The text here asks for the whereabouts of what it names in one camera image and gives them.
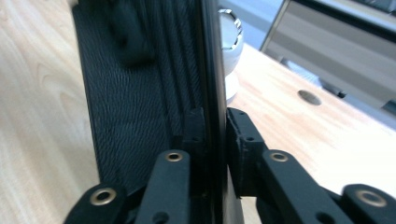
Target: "black mesh fabric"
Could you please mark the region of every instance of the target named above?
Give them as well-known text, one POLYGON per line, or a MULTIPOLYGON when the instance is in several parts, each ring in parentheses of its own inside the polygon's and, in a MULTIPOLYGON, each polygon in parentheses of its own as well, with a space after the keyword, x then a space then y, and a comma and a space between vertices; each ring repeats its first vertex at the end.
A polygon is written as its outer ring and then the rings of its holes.
POLYGON ((158 154, 182 135, 184 115, 202 106, 194 0, 134 0, 152 62, 124 66, 104 14, 73 8, 102 182, 129 192, 145 185, 158 154))

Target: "wood grain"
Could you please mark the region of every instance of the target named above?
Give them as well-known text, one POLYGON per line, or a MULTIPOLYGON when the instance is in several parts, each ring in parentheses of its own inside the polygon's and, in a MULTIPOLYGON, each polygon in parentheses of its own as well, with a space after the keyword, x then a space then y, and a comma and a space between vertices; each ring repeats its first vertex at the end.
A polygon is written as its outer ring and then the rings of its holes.
MULTIPOLYGON (((98 183, 78 48, 65 0, 0 0, 0 217, 62 223, 98 183)), ((396 196, 396 133, 245 46, 231 106, 270 148, 292 153, 320 185, 365 183, 396 196), (322 105, 302 101, 298 90, 322 105)), ((244 199, 246 223, 259 223, 244 199)))

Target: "wooden tabletop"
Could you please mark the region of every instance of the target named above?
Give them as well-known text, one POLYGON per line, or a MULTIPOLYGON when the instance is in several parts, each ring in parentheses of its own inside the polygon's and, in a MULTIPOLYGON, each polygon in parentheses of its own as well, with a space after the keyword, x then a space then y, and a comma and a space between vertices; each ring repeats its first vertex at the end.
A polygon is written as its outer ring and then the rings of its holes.
MULTIPOLYGON (((320 185, 364 183, 396 197, 396 133, 245 46, 232 107, 270 148, 293 154, 320 185), (313 92, 322 105, 304 102, 313 92)), ((0 3, 0 217, 62 223, 98 183, 76 35, 66 1, 0 3)), ((244 199, 247 223, 258 223, 244 199)))

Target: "wooden table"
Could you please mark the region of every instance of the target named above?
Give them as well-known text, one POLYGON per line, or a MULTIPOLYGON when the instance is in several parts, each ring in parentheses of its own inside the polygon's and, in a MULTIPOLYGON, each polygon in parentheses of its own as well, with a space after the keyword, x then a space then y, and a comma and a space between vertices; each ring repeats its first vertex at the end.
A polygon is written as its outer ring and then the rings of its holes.
MULTIPOLYGON (((98 183, 74 25, 66 1, 0 3, 0 217, 61 223, 98 183)), ((320 185, 364 183, 396 197, 396 133, 245 46, 236 68, 245 110, 270 148, 320 185), (298 90, 322 105, 302 101, 298 90)), ((257 223, 244 199, 247 223, 257 223)))

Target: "table surface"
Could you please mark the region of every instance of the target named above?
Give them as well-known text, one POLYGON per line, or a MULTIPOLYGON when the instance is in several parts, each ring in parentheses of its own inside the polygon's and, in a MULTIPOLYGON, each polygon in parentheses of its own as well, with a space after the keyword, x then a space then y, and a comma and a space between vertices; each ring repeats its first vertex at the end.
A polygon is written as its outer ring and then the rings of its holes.
MULTIPOLYGON (((98 183, 69 3, 1 1, 0 28, 0 217, 61 223, 98 183)), ((364 183, 396 197, 396 132, 250 46, 235 73, 230 106, 250 115, 269 148, 293 154, 327 189, 364 183)), ((246 223, 258 223, 254 200, 243 204, 246 223)))

